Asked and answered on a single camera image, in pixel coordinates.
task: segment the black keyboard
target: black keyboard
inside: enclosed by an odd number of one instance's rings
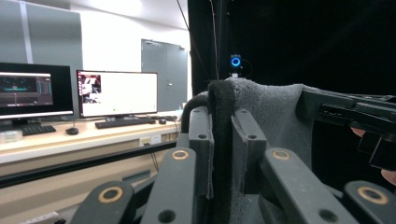
[[[116,119],[105,122],[95,122],[95,126],[97,129],[104,129],[104,128],[115,128],[115,127],[122,127],[122,126],[136,125],[136,124],[151,124],[151,123],[155,123],[155,119],[151,119],[151,118]]]
[[[46,126],[26,126],[26,127],[7,127],[5,129],[0,129],[1,132],[7,131],[22,131],[23,136],[34,135],[40,133],[55,133],[56,130],[51,125]]]

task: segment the gray door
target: gray door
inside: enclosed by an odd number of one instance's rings
[[[142,39],[142,72],[158,73],[158,111],[187,102],[187,51],[179,45]]]

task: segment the desk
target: desk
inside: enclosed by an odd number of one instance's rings
[[[78,135],[65,133],[72,122],[51,125],[56,133],[25,136],[20,142],[1,144],[0,176],[137,148],[142,137],[173,141],[178,133],[172,121],[101,130],[95,128],[93,121],[77,121]],[[156,153],[159,162],[164,153]],[[96,186],[147,169],[155,173],[150,155],[0,189],[0,223],[18,223],[81,203]]]

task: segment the monitor screen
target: monitor screen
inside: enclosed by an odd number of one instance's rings
[[[0,63],[0,119],[73,115],[70,67]]]
[[[157,112],[156,73],[77,70],[77,83],[82,119]]]

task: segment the gray panel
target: gray panel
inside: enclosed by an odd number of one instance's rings
[[[0,1],[0,27],[0,62],[27,63],[19,2]]]
[[[159,75],[159,111],[187,102],[187,51],[178,45],[142,39],[142,71]]]
[[[70,66],[75,117],[78,113],[76,70],[82,69],[81,22],[78,13],[26,4],[33,61]]]

